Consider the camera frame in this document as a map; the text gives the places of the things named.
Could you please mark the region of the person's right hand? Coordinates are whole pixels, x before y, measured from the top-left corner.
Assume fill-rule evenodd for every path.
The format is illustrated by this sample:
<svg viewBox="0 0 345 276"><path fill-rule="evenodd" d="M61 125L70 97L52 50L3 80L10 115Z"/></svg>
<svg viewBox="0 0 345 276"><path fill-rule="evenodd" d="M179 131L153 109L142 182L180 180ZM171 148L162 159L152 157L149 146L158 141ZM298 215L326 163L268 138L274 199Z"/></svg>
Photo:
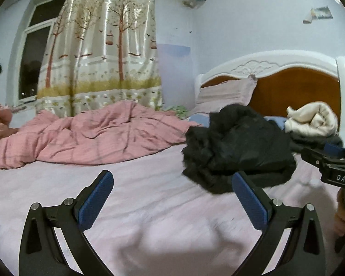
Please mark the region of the person's right hand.
<svg viewBox="0 0 345 276"><path fill-rule="evenodd" d="M343 203L343 189L337 193L337 210L334 218L334 230L339 237L345 235L345 205Z"/></svg>

